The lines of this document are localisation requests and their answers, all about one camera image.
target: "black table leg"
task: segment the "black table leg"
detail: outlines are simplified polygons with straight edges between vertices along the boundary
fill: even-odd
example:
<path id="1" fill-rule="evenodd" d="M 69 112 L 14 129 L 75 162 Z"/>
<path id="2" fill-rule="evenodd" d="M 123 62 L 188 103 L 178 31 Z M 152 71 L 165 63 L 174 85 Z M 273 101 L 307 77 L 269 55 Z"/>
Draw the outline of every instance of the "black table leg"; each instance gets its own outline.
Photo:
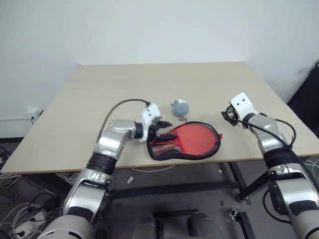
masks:
<path id="1" fill-rule="evenodd" d="M 245 179 L 236 162 L 229 162 L 229 167 L 234 175 L 235 181 L 239 183 L 239 191 L 247 187 Z"/>
<path id="2" fill-rule="evenodd" d="M 218 190 L 224 188 L 238 188 L 237 182 L 217 182 L 217 183 L 191 183 L 191 184 L 177 184 L 165 185 L 147 188 L 133 188 L 127 190 L 113 191 L 112 199 L 133 198 L 150 195 L 176 194 L 188 192 L 200 192 L 209 190 Z"/>
<path id="3" fill-rule="evenodd" d="M 235 220 L 240 224 L 241 229 L 243 230 L 243 234 L 245 239 L 256 239 L 253 228 L 250 224 L 248 215 L 246 212 L 237 213 L 235 215 Z"/>
<path id="4" fill-rule="evenodd" d="M 236 195 L 238 202 L 246 200 L 249 195 L 255 192 L 257 189 L 262 187 L 268 182 L 268 171 L 264 172 L 259 178 L 252 182 L 248 187 L 242 188 L 240 193 Z"/>

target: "metal frame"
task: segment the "metal frame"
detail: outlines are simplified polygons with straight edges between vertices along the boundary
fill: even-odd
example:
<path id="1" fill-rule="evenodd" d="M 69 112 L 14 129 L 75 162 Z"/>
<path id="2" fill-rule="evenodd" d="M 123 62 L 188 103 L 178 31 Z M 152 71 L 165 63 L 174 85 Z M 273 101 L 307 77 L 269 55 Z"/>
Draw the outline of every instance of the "metal frame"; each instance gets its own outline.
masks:
<path id="1" fill-rule="evenodd" d="M 256 236 L 250 224 L 247 213 L 246 212 L 236 213 L 234 217 L 235 217 L 236 223 L 240 224 L 245 239 L 256 239 Z"/>
<path id="2" fill-rule="evenodd" d="M 223 182 L 204 182 L 119 190 L 111 192 L 111 198 L 112 200 L 115 200 L 121 198 L 200 192 L 231 188 L 239 190 L 239 194 L 236 195 L 236 199 L 238 201 L 245 200 L 247 201 L 248 205 L 251 205 L 248 196 L 268 181 L 268 175 L 266 177 L 266 173 L 264 173 L 257 180 L 247 186 L 237 163 L 229 162 L 228 164 L 235 179 L 234 181 L 227 180 Z M 61 196 L 66 196 L 71 189 L 70 184 L 66 183 L 63 179 L 59 178 L 54 173 L 25 174 L 24 177 L 33 181 L 39 186 L 44 187 L 49 191 L 55 192 Z M 246 212 L 237 213 L 235 215 L 235 220 L 237 223 L 240 224 L 245 239 L 256 239 Z"/>

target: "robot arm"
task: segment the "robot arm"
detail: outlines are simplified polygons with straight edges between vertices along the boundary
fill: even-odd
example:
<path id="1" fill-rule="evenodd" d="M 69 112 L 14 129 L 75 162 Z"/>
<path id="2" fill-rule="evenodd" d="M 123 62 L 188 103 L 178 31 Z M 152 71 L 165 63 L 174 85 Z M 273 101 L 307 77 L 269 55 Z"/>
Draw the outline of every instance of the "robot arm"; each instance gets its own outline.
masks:
<path id="1" fill-rule="evenodd" d="M 127 141 L 139 138 L 146 141 L 149 127 L 157 124 L 161 114 L 150 103 L 142 112 L 142 122 L 114 120 L 102 131 L 93 154 L 81 171 L 58 217 L 38 239 L 91 239 L 92 224 L 104 214 L 109 201 L 109 185 L 117 160 Z"/>
<path id="2" fill-rule="evenodd" d="M 258 114 L 244 93 L 233 98 L 231 105 L 222 112 L 222 115 L 233 126 L 239 124 L 240 127 L 251 130 L 256 136 L 269 169 L 269 192 L 275 211 L 289 217 L 298 238 L 318 239 L 318 190 L 313 178 L 302 167 L 298 157 L 278 130 L 276 120 Z"/>

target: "power strip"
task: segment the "power strip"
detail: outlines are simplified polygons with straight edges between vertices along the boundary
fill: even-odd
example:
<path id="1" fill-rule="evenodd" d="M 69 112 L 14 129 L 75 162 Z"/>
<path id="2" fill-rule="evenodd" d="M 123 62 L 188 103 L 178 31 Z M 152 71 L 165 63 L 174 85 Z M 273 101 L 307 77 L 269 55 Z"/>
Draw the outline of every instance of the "power strip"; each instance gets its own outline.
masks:
<path id="1" fill-rule="evenodd" d="M 46 221 L 47 218 L 43 212 L 39 212 L 34 217 L 17 227 L 14 230 L 14 234 L 16 234 L 14 237 L 17 239 L 27 239 L 29 238 L 28 236 L 32 235 L 34 231 L 39 230 L 39 228 L 45 224 Z"/>

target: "white wall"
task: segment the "white wall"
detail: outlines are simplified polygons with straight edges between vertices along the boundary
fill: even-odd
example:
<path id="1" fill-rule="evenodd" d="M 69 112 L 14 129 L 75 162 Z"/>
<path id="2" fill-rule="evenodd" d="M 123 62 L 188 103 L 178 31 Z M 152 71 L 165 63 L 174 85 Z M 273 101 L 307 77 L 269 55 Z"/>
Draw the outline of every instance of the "white wall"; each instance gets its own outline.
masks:
<path id="1" fill-rule="evenodd" d="M 318 0 L 0 0 L 0 118 L 79 64 L 245 61 L 287 101 L 319 58 Z M 0 137 L 29 122 L 0 122 Z"/>

